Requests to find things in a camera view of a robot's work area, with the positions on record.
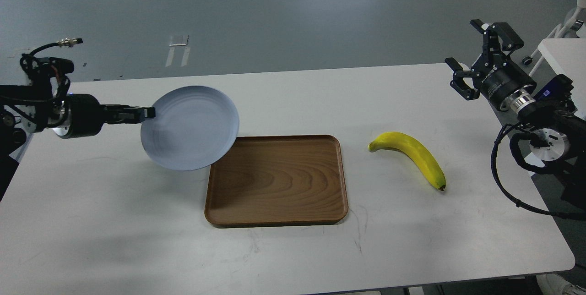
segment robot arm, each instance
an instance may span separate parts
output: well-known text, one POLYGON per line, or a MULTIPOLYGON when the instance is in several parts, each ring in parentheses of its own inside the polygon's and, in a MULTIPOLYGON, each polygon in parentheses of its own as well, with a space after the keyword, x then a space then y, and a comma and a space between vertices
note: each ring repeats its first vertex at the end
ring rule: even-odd
MULTIPOLYGON (((498 111, 513 111, 523 125, 523 131, 514 134, 510 141, 517 164, 539 174, 555 175, 565 186, 562 199, 586 210, 586 121, 574 115, 575 106, 570 99, 572 81, 560 74, 532 95, 535 81, 510 58, 524 43, 509 24, 475 19, 471 25, 483 36, 482 53, 470 71, 463 71, 456 59, 447 58, 446 64, 454 71, 450 85, 466 100, 482 94, 498 111), (472 79, 473 88, 464 78, 472 79), (544 162, 544 167, 525 161, 519 148, 523 141, 544 162)), ((517 201, 517 205, 526 204, 517 201)))
MULTIPOLYGON (((73 47, 81 38, 65 38, 24 53, 20 59, 27 75, 27 86, 0 86, 0 161, 11 161, 9 154, 27 141, 27 133, 53 128, 61 138, 98 134, 104 124, 137 124, 155 117, 154 107, 102 105, 92 95, 68 94, 67 74, 73 72, 71 60, 35 57, 50 47, 73 47)), ((12 175, 0 181, 0 200, 12 175)))

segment tray rim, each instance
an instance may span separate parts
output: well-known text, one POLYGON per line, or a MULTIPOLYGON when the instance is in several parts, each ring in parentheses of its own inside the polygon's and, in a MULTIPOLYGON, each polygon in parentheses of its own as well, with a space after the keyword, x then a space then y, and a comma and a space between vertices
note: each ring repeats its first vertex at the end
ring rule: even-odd
POLYGON ((337 224, 338 222, 343 220, 346 217, 346 215, 348 214, 349 205, 348 205, 348 198, 347 198, 347 192, 346 192, 346 178, 344 176, 344 167, 343 167, 343 161, 342 161, 342 147, 340 145, 340 141, 335 136, 329 135, 329 134, 286 135, 286 136, 242 136, 242 137, 236 137, 236 140, 234 140, 234 144, 236 144, 237 141, 291 141, 291 140, 295 140, 296 138, 301 138, 302 140, 327 139, 327 140, 333 142, 333 145, 335 146, 335 149, 336 149, 336 154, 338 156, 338 161, 339 161, 338 169, 339 169, 339 174, 340 174, 340 188, 341 188, 341 193, 342 193, 342 205, 343 205, 342 212, 341 212, 341 214, 339 214, 339 216, 336 216, 334 219, 328 219, 328 220, 314 219, 314 220, 301 220, 301 221, 295 221, 295 222, 255 222, 255 223, 242 222, 242 223, 229 223, 229 224, 224 223, 224 222, 218 222, 217 220, 214 220, 213 216, 210 216, 210 214, 209 214, 210 213, 209 205, 211 204, 211 200, 208 199, 209 197, 211 197, 211 194, 212 194, 211 184, 212 184, 213 177, 215 175, 214 165, 216 165, 216 163, 217 163, 217 161, 216 161, 213 164, 211 164, 211 166, 210 166, 210 174, 209 174, 209 178, 207 181, 206 203, 205 203, 205 207, 203 210, 206 220, 216 228, 245 228, 245 227, 262 228, 262 227, 268 227, 268 226, 302 226, 302 225, 320 226, 320 225, 337 224))

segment cable connector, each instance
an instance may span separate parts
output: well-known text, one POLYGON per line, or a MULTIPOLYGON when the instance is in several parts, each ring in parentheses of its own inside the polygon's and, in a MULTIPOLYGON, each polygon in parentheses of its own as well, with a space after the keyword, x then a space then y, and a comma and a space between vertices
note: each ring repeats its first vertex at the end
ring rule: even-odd
POLYGON ((63 40, 59 40, 57 41, 57 45, 59 47, 72 47, 75 46, 76 44, 80 44, 83 43, 82 38, 64 38, 63 40))

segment wooden tray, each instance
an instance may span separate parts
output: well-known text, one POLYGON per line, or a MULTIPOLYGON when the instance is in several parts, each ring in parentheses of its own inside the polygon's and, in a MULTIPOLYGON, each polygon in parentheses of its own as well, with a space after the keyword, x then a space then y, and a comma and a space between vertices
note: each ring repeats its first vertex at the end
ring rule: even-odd
POLYGON ((334 224, 347 212, 333 136, 238 137, 210 170, 205 216, 217 227, 334 224))

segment white table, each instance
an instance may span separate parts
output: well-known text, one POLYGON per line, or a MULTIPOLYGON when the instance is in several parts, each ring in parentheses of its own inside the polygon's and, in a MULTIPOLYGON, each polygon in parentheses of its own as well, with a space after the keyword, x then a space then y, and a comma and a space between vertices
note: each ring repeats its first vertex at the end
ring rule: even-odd
POLYGON ((586 117, 586 38, 546 38, 539 51, 556 74, 573 81, 572 100, 578 107, 576 116, 586 117))
MULTIPOLYGON (((435 64, 74 83, 101 103, 134 105, 211 86, 236 104, 240 136, 332 134, 350 212, 330 226, 216 229, 203 216, 209 169, 155 165, 140 126, 73 140, 46 131, 0 202, 0 293, 283 295, 569 270, 574 256, 554 220, 516 208, 494 184, 500 124, 450 76, 435 64), (369 153, 385 131, 422 141, 447 190, 401 153, 369 153)), ((506 147, 509 191, 545 208, 506 147)))

